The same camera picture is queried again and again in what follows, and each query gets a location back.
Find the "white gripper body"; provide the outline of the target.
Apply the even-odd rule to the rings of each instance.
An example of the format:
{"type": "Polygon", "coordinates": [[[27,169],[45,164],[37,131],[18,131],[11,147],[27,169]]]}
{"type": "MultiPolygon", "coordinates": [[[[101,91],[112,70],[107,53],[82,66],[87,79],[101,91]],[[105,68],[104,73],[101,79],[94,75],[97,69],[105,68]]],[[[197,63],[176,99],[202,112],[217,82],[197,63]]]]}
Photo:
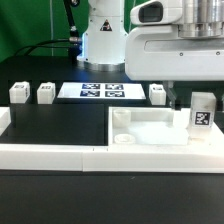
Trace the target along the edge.
{"type": "Polygon", "coordinates": [[[224,81],[224,37],[184,39],[175,25],[133,29],[125,72],[137,81],[224,81]]]}

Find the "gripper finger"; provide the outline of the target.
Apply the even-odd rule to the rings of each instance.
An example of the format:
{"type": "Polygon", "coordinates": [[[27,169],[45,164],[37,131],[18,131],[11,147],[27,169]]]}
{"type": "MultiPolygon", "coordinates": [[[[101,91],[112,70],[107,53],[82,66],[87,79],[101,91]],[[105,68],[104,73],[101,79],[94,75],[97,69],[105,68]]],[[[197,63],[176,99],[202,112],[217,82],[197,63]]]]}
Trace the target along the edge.
{"type": "Polygon", "coordinates": [[[174,110],[180,110],[181,109],[181,100],[178,97],[175,89],[174,89],[174,82],[169,81],[167,83],[167,95],[170,100],[170,106],[174,110]]]}

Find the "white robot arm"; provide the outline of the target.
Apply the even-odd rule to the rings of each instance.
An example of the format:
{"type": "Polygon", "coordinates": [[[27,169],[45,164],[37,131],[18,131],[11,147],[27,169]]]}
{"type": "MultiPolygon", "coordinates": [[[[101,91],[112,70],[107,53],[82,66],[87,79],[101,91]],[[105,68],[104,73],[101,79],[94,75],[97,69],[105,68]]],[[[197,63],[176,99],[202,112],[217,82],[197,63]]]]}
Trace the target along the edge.
{"type": "Polygon", "coordinates": [[[132,8],[130,32],[124,0],[88,2],[80,66],[138,81],[224,81],[224,0],[148,0],[132,8]]]}

